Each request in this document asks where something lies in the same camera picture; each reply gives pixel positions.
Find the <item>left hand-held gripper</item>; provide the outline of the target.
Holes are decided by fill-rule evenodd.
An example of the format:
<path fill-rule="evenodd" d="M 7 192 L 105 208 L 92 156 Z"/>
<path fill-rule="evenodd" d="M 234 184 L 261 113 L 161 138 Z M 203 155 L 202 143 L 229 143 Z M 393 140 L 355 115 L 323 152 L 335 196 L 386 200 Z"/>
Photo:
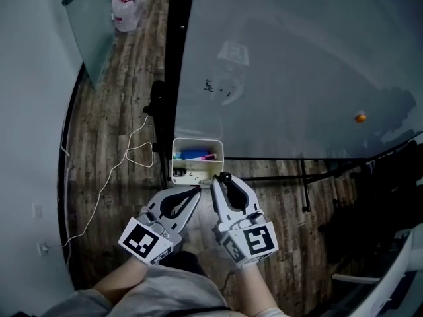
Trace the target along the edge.
<path fill-rule="evenodd" d="M 146 265 L 155 265 L 182 242 L 179 232 L 201 197 L 199 186 L 178 186 L 157 192 L 138 218 L 131 218 L 118 244 Z M 158 217 L 165 217 L 165 222 Z"/>

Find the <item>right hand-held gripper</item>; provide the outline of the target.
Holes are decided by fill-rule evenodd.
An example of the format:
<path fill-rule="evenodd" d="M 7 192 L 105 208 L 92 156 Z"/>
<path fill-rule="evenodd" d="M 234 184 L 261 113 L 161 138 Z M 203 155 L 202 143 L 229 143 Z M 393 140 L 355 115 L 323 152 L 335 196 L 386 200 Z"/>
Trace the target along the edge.
<path fill-rule="evenodd" d="M 278 251 L 274 225 L 258 210 L 257 196 L 247 183 L 232 175 L 230 184 L 211 185 L 211 194 L 221 221 L 214 228 L 217 242 L 236 268 L 256 264 Z M 235 219 L 237 212 L 244 216 Z"/>

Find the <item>person's right forearm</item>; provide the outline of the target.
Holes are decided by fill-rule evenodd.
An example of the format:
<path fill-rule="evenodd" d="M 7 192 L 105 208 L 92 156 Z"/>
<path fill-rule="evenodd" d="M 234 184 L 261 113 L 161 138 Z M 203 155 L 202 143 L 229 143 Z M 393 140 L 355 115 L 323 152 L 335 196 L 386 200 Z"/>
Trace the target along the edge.
<path fill-rule="evenodd" d="M 258 266 L 256 264 L 237 269 L 235 278 L 239 287 L 241 312 L 248 317 L 278 308 Z"/>

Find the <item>person's left forearm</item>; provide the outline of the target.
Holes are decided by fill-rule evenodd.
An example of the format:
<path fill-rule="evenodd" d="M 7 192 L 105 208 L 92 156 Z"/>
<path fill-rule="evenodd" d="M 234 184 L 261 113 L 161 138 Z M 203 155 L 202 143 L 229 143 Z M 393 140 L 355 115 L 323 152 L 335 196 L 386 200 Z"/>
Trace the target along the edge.
<path fill-rule="evenodd" d="M 101 279 L 93 289 L 111 304 L 116 305 L 126 293 L 143 281 L 148 270 L 148 265 L 131 256 L 120 267 Z"/>

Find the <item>large whiteboard on stand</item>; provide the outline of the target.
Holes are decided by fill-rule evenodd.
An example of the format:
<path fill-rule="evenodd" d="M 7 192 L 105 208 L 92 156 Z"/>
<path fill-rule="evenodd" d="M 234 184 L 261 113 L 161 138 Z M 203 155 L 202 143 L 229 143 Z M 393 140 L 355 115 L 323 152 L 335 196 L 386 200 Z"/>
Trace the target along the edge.
<path fill-rule="evenodd" d="M 194 14 L 193 0 L 169 0 L 167 17 L 167 31 L 165 44 L 165 72 L 164 79 L 157 80 L 151 87 L 151 101 L 143 111 L 154 120 L 156 142 L 153 144 L 153 152 L 158 153 L 161 166 L 161 181 L 166 184 L 170 181 L 171 141 L 176 134 L 176 115 L 179 109 L 178 97 L 181 81 L 182 62 L 185 48 L 188 43 L 187 32 L 192 23 L 189 18 Z M 390 144 L 383 144 L 376 153 L 368 157 L 311 157 L 308 154 L 299 154 L 298 157 L 284 155 L 277 157 L 269 153 L 263 157 L 229 157 L 228 161 L 241 162 L 270 162 L 276 164 L 282 162 L 296 162 L 300 167 L 299 174 L 294 175 L 265 175 L 242 177 L 245 182 L 287 182 L 302 181 L 307 187 L 313 182 L 318 182 L 330 177 L 339 177 L 357 167 L 364 166 L 369 162 L 383 158 L 403 149 L 411 141 L 423 135 L 423 130 L 410 129 Z"/>

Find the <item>white plastic storage box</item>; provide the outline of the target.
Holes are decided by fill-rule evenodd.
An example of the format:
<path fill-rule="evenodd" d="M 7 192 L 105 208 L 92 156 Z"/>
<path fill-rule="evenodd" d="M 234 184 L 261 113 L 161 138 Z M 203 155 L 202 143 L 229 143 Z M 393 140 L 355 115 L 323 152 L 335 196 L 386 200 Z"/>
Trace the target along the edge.
<path fill-rule="evenodd" d="M 190 159 L 174 159 L 175 153 L 188 149 L 205 149 L 209 154 L 216 154 L 216 160 L 194 161 Z M 185 168 L 187 173 L 184 177 L 174 177 L 174 168 Z M 224 169 L 223 143 L 216 139 L 196 139 L 178 137 L 173 140 L 171 153 L 171 169 L 169 177 L 171 182 L 177 186 L 185 185 L 206 185 L 212 180 L 215 174 Z"/>

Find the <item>person's black trousers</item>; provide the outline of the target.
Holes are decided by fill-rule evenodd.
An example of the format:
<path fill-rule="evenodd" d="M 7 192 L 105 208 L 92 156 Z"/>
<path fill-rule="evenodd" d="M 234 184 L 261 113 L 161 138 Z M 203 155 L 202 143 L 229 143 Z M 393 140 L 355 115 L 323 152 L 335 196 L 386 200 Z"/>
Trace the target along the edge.
<path fill-rule="evenodd" d="M 160 262 L 160 265 L 195 273 L 207 277 L 195 254 L 188 251 L 172 252 Z"/>

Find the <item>person's grey shirt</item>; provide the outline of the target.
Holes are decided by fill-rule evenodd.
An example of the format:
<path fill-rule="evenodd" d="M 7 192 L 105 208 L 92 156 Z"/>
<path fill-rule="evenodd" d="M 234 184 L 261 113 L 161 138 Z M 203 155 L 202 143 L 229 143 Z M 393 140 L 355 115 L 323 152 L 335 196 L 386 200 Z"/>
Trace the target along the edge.
<path fill-rule="evenodd" d="M 149 268 L 145 279 L 116 304 L 94 289 L 80 290 L 41 317 L 246 317 L 231 310 L 208 278 L 164 266 Z"/>

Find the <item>black office chair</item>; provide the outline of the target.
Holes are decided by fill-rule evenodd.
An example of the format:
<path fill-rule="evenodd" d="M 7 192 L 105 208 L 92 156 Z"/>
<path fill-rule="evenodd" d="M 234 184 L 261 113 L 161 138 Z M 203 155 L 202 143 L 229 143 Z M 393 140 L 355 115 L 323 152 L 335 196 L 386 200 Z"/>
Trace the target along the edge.
<path fill-rule="evenodd" d="M 352 178 L 357 199 L 351 205 L 335 199 L 334 215 L 318 227 L 330 264 L 375 258 L 398 230 L 423 223 L 423 143 L 410 141 Z"/>

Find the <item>white desk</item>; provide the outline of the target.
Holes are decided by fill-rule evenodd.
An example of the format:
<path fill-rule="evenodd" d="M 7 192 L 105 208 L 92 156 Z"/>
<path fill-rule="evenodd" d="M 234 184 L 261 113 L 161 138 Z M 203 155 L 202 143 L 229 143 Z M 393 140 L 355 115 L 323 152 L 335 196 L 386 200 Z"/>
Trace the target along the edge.
<path fill-rule="evenodd" d="M 409 230 L 399 255 L 362 304 L 356 317 L 376 317 L 391 298 L 407 271 L 423 270 L 423 223 Z"/>

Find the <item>frosted glass door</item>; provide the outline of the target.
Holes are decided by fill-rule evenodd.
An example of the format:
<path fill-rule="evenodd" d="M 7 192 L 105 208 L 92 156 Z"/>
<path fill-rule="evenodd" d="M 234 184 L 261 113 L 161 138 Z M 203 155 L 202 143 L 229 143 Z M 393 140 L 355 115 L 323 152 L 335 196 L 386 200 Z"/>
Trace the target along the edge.
<path fill-rule="evenodd" d="M 85 69 L 97 88 L 115 37 L 111 0 L 74 0 L 65 8 Z"/>

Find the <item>clear plastic water jug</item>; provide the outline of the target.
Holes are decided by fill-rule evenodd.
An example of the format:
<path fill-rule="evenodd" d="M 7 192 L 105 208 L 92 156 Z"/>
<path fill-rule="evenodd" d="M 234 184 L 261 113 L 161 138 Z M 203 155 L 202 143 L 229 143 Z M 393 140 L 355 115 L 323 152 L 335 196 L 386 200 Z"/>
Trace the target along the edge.
<path fill-rule="evenodd" d="M 136 5 L 134 0 L 111 0 L 112 16 L 119 32 L 131 32 L 137 28 Z"/>

